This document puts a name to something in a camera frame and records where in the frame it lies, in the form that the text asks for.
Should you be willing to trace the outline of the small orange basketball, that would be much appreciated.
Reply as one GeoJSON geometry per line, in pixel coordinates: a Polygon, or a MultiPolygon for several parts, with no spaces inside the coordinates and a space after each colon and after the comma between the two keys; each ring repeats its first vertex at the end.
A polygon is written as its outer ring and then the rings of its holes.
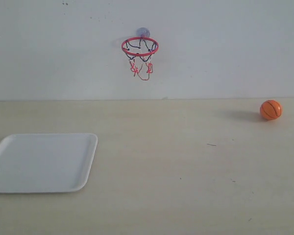
{"type": "Polygon", "coordinates": [[[260,106],[260,115],[265,120],[276,120],[283,113],[282,105],[276,100],[266,100],[260,106]]]}

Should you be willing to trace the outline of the red mini basketball hoop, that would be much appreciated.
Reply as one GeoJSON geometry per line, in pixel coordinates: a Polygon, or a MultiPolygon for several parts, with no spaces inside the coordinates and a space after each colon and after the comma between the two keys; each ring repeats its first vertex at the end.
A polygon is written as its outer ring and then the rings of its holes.
{"type": "Polygon", "coordinates": [[[133,76],[149,81],[153,73],[152,58],[159,49],[159,43],[149,37],[132,37],[122,42],[121,49],[129,61],[133,76]]]}

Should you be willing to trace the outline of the clear suction cup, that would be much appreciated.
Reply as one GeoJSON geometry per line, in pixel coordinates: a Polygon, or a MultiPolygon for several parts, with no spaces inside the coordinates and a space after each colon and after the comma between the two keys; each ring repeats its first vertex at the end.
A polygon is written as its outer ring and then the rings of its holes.
{"type": "Polygon", "coordinates": [[[150,31],[147,28],[145,28],[145,27],[138,28],[136,30],[136,36],[137,37],[146,37],[146,38],[149,38],[150,37],[150,31]]]}

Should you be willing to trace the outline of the white plastic tray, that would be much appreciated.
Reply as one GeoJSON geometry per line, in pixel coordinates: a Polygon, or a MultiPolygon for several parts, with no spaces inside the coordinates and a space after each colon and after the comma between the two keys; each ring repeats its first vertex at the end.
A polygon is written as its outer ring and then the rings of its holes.
{"type": "Polygon", "coordinates": [[[82,189],[98,137],[90,133],[13,134],[0,142],[0,193],[82,189]]]}

